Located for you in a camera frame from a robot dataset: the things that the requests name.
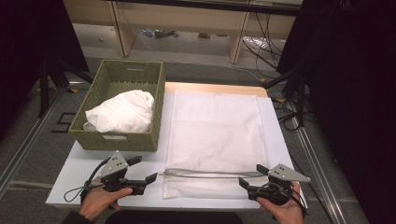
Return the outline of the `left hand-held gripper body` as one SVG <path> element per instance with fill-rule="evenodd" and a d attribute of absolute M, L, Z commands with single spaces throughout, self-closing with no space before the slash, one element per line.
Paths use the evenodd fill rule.
<path fill-rule="evenodd" d="M 125 175 L 130 167 L 127 160 L 116 151 L 108 160 L 105 167 L 99 174 L 104 189 L 108 192 L 130 188 L 132 195 L 143 195 L 146 189 L 145 180 L 128 180 Z"/>

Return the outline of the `light wooden desk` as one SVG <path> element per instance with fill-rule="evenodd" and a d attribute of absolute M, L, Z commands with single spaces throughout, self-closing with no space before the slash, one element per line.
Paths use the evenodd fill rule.
<path fill-rule="evenodd" d="M 71 22 L 112 25 L 120 54 L 130 54 L 140 28 L 226 35 L 230 60 L 238 62 L 242 38 L 260 36 L 269 29 L 272 39 L 287 39 L 295 21 L 293 16 L 273 12 L 253 13 L 218 9 L 172 7 L 104 0 L 63 0 Z"/>

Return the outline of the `black metal stand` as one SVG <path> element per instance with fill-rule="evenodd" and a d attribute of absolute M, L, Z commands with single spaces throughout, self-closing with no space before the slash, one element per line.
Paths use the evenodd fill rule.
<path fill-rule="evenodd" d="M 282 90 L 282 95 L 289 99 L 297 95 L 297 108 L 295 112 L 290 114 L 290 118 L 297 118 L 297 127 L 304 127 L 304 75 L 299 68 L 292 68 L 280 77 L 262 83 L 262 87 L 266 90 L 285 81 L 286 84 Z"/>
<path fill-rule="evenodd" d="M 56 89 L 65 89 L 69 86 L 69 80 L 64 74 L 65 72 L 70 72 L 90 84 L 93 82 L 93 77 L 89 72 L 84 72 L 61 59 L 53 57 L 45 59 L 39 67 L 40 118 L 50 108 L 49 80 L 54 83 Z"/>

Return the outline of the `green woven basket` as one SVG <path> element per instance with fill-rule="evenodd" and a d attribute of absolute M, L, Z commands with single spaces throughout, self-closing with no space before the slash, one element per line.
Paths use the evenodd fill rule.
<path fill-rule="evenodd" d="M 69 132 L 86 150 L 155 152 L 160 136 L 164 89 L 165 74 L 160 62 L 102 60 Z M 86 111 L 117 94 L 132 90 L 147 91 L 154 98 L 152 119 L 147 132 L 99 133 L 83 129 L 87 122 Z"/>

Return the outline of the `person's dark clothing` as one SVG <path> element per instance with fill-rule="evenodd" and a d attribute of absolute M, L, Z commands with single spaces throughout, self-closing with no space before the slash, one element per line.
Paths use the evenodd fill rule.
<path fill-rule="evenodd" d="M 243 224 L 233 212 L 120 211 L 106 224 Z"/>

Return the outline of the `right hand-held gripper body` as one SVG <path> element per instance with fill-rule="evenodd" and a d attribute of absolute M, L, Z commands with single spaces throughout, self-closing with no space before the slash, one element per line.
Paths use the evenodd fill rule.
<path fill-rule="evenodd" d="M 275 205 L 287 203 L 292 196 L 292 181 L 307 182 L 311 178 L 302 175 L 284 164 L 269 169 L 268 182 L 260 187 L 250 186 L 247 188 L 247 196 L 250 200 L 256 201 L 258 197 L 267 199 Z"/>

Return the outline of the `person's left hand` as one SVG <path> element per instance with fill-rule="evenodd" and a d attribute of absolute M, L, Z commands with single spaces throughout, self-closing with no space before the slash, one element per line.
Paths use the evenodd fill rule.
<path fill-rule="evenodd" d="M 118 199 L 129 196 L 132 192 L 133 190 L 130 188 L 114 192 L 108 192 L 103 188 L 91 189 L 86 195 L 79 213 L 89 221 L 94 222 L 108 207 L 120 210 Z"/>

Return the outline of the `person's right hand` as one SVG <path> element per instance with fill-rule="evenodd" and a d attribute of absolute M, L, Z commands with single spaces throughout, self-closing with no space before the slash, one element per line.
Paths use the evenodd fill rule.
<path fill-rule="evenodd" d="M 304 215 L 299 203 L 290 199 L 283 205 L 275 205 L 267 199 L 258 197 L 261 210 L 272 214 L 278 224 L 304 224 Z"/>

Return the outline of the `white cloth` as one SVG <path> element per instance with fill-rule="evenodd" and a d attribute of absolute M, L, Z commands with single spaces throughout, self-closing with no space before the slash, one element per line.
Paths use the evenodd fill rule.
<path fill-rule="evenodd" d="M 122 92 L 85 112 L 84 131 L 146 133 L 153 116 L 154 97 L 147 91 Z"/>

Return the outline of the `white mesh laundry bag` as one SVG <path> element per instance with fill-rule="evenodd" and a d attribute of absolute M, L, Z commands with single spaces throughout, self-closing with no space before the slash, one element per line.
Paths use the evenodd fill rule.
<path fill-rule="evenodd" d="M 170 119 L 163 197 L 242 199 L 238 179 L 260 185 L 267 150 L 258 97 L 176 91 Z"/>

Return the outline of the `metal floor rail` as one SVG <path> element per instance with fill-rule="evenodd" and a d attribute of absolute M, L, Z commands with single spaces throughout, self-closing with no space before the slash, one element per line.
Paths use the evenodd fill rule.
<path fill-rule="evenodd" d="M 39 135 L 45 129 L 50 117 L 53 114 L 54 108 L 62 99 L 63 95 L 66 92 L 66 88 L 58 88 L 54 93 L 52 98 L 49 101 L 48 109 L 40 116 L 33 127 L 30 129 L 29 133 L 23 139 L 22 143 L 18 147 L 16 153 L 7 164 L 5 171 L 0 174 L 0 199 L 4 196 L 7 191 L 7 188 L 17 174 L 19 169 L 21 168 L 23 162 L 29 155 L 33 145 L 35 144 L 36 140 L 38 139 Z"/>
<path fill-rule="evenodd" d="M 314 194 L 329 224 L 347 224 L 345 213 L 332 187 L 331 174 L 335 172 L 332 154 L 321 136 L 313 135 L 307 127 L 295 130 L 296 149 L 291 152 L 293 163 L 299 171 L 309 175 L 308 189 Z"/>

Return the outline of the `black curtain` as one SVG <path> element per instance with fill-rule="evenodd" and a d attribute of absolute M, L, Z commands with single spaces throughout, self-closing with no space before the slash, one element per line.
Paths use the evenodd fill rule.
<path fill-rule="evenodd" d="M 52 58 L 89 70 L 64 0 L 0 0 L 0 139 Z"/>
<path fill-rule="evenodd" d="M 396 224 L 396 0 L 303 0 L 278 70 L 304 66 L 311 104 L 370 224 Z"/>

